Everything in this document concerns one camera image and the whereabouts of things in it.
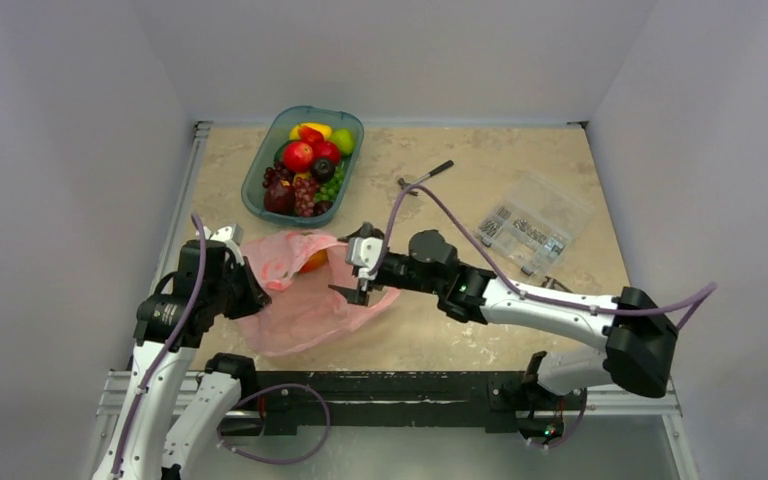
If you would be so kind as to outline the yellow green fake pear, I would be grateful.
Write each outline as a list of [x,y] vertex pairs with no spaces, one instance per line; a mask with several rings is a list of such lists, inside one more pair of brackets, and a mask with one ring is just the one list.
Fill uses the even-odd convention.
[[349,129],[341,128],[334,130],[329,137],[329,141],[337,147],[342,156],[351,156],[355,151],[356,138]]

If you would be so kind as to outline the pink plastic bag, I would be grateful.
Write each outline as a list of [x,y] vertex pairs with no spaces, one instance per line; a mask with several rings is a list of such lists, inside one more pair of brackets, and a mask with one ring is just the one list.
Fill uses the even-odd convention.
[[[285,230],[241,247],[272,299],[264,310],[236,321],[252,350],[270,357],[300,353],[358,330],[396,302],[400,291],[395,288],[387,287],[368,306],[358,306],[328,287],[354,283],[352,267],[345,263],[346,248],[323,230]],[[300,274],[307,259],[323,249],[328,263]]]

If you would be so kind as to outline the red orange fake mango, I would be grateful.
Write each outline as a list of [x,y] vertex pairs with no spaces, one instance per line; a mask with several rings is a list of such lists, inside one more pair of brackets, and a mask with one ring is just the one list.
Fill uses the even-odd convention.
[[313,272],[326,265],[328,261],[328,251],[326,249],[319,250],[307,259],[307,261],[300,267],[298,272],[300,274]]

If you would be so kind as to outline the green fake avocado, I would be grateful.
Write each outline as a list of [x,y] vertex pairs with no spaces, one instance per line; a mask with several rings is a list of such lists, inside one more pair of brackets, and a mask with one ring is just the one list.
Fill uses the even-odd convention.
[[289,144],[291,144],[291,143],[292,143],[292,140],[288,140],[288,141],[284,142],[284,143],[283,143],[283,144],[282,144],[282,145],[281,145],[281,146],[280,146],[280,147],[279,147],[279,148],[276,150],[276,152],[275,152],[275,154],[274,154],[274,156],[273,156],[273,163],[274,163],[274,164],[280,164],[280,163],[282,163],[282,162],[283,162],[283,155],[284,155],[284,151],[285,151],[285,149],[287,148],[287,146],[288,146]]

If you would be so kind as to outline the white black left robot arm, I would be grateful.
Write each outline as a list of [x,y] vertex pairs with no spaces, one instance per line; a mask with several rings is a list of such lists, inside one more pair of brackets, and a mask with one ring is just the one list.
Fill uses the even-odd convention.
[[129,384],[94,478],[187,476],[225,413],[252,405],[259,388],[253,359],[219,353],[207,362],[194,399],[176,416],[202,338],[217,316],[239,319],[270,303],[237,241],[213,234],[186,242],[177,269],[137,308]]

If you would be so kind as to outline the yellow fake mango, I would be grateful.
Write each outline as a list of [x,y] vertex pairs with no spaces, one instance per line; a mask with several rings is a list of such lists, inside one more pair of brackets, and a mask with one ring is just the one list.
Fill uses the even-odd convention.
[[298,138],[298,134],[297,134],[297,130],[298,130],[300,125],[308,125],[310,127],[316,128],[317,130],[319,130],[325,136],[325,141],[327,141],[329,139],[331,133],[333,132],[332,127],[329,126],[329,125],[326,125],[326,124],[317,123],[317,122],[302,122],[302,123],[296,124],[291,129],[291,131],[289,133],[289,136],[288,136],[289,140],[298,140],[298,141],[300,141],[299,138]]

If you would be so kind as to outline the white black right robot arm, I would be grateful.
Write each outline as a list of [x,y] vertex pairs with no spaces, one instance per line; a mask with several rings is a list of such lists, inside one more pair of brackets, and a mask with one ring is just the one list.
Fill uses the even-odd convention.
[[336,290],[351,304],[365,306],[371,291],[391,287],[434,296],[438,310],[461,323],[530,328],[583,344],[576,352],[532,356],[521,392],[533,406],[607,384],[647,398],[667,392],[678,329],[640,289],[577,295],[508,282],[461,261],[436,230],[414,234],[405,254],[388,251],[369,223],[342,241],[357,284]]

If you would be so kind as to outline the small red fake tomato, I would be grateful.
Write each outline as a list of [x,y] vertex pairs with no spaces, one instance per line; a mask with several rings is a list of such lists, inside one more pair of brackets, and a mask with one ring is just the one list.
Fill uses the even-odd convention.
[[313,146],[313,153],[316,159],[324,158],[332,164],[340,163],[342,155],[338,147],[330,141],[318,142]]

